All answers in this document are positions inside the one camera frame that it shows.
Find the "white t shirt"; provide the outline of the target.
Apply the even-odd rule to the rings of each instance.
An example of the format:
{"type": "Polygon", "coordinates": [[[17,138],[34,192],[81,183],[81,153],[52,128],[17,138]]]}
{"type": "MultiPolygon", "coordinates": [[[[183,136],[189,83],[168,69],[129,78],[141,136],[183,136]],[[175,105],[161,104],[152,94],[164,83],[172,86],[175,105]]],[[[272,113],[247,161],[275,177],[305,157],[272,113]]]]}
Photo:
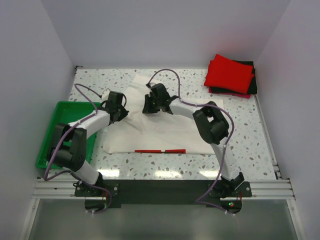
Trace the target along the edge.
{"type": "Polygon", "coordinates": [[[213,154],[214,150],[200,136],[192,118],[162,111],[143,114],[146,76],[137,74],[124,94],[128,115],[109,125],[102,148],[109,154],[133,153],[136,150],[177,150],[188,154],[213,154]]]}

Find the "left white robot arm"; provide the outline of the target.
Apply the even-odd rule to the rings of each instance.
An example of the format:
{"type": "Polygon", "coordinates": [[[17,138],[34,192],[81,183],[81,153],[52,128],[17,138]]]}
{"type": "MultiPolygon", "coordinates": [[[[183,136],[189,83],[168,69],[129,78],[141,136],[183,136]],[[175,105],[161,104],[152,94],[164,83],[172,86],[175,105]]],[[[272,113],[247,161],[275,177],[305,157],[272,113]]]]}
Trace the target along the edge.
{"type": "Polygon", "coordinates": [[[94,110],[76,121],[58,123],[53,131],[47,150],[46,167],[43,179],[48,177],[53,164],[64,169],[86,184],[86,191],[92,196],[99,196],[104,190],[103,176],[87,161],[87,139],[97,131],[123,120],[129,113],[125,106],[127,97],[116,91],[110,91],[107,98],[94,110]]]}

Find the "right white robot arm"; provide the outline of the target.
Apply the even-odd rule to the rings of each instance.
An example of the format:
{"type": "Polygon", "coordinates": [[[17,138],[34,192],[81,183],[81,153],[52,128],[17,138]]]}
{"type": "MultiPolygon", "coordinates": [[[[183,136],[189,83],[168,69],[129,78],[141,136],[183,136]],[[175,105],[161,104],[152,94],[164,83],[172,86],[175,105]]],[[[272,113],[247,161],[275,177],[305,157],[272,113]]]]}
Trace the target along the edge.
{"type": "Polygon", "coordinates": [[[229,123],[225,113],[215,102],[205,104],[185,103],[177,95],[170,96],[162,83],[146,84],[149,93],[144,96],[144,114],[156,114],[162,111],[171,115],[183,116],[195,122],[200,137],[209,144],[221,167],[223,192],[230,197],[241,190],[244,176],[237,160],[228,145],[231,138],[229,123]]]}

